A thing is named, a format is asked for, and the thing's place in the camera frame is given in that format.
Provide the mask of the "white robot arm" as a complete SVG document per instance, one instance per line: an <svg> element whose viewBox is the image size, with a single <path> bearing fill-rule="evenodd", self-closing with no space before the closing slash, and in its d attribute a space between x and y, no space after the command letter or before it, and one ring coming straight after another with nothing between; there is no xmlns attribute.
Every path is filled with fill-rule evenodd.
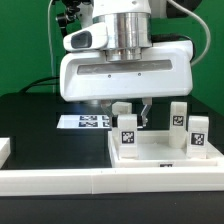
<svg viewBox="0 0 224 224"><path fill-rule="evenodd" d="M191 41L154 43L150 0L95 0L92 24L63 39L60 93L67 101L143 100L192 90Z"/></svg>

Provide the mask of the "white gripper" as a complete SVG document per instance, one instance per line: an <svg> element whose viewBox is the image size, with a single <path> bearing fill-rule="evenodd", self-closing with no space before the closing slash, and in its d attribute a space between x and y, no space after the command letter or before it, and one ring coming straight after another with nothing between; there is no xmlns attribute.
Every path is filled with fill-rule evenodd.
<svg viewBox="0 0 224 224"><path fill-rule="evenodd" d="M60 67L60 93L67 101L101 100L110 126L117 126L112 99L143 98L138 117L147 125L151 97L183 96L193 87L190 41L155 43L138 61L108 62L102 51L69 53Z"/></svg>

